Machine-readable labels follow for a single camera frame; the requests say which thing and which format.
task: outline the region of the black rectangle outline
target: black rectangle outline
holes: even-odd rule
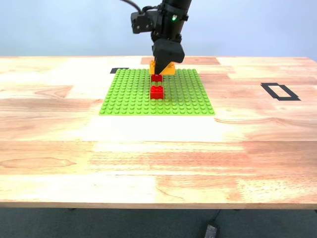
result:
[[[285,85],[279,85],[278,83],[261,83],[262,88],[267,91],[273,98],[279,101],[301,101],[298,96]],[[290,97],[279,97],[270,86],[280,86]]]

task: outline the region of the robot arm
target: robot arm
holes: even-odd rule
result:
[[[191,0],[162,0],[158,6],[146,6],[142,10],[130,0],[122,1],[138,10],[131,14],[133,33],[151,32],[155,74],[160,74],[171,62],[182,63],[185,53],[181,31],[188,20]]]

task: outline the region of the yellow lego brick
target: yellow lego brick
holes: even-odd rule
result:
[[[154,74],[155,62],[152,60],[150,62],[150,74]],[[175,74],[175,64],[171,62],[166,66],[165,69],[160,73],[161,75],[174,75]]]

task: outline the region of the wood grain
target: wood grain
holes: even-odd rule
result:
[[[187,57],[214,117],[98,116],[151,59],[0,58],[0,206],[317,209],[316,62]]]

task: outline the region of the black cable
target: black cable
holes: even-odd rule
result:
[[[212,222],[215,222],[216,221],[216,219],[217,219],[217,217],[218,217],[218,215],[219,215],[219,213],[221,212],[221,209],[218,209],[218,211],[216,212],[216,214],[213,216],[213,218],[212,218]]]
[[[142,11],[141,11],[140,7],[139,7],[138,5],[136,5],[133,1],[131,1],[131,0],[121,0],[121,1],[124,1],[124,2],[126,2],[126,3],[128,3],[128,4],[130,4],[130,5],[132,5],[133,7],[135,7],[135,8],[137,9],[137,11],[138,11],[140,14],[142,14]]]
[[[158,9],[159,6],[145,6],[142,8],[142,12],[146,12],[147,10]]]

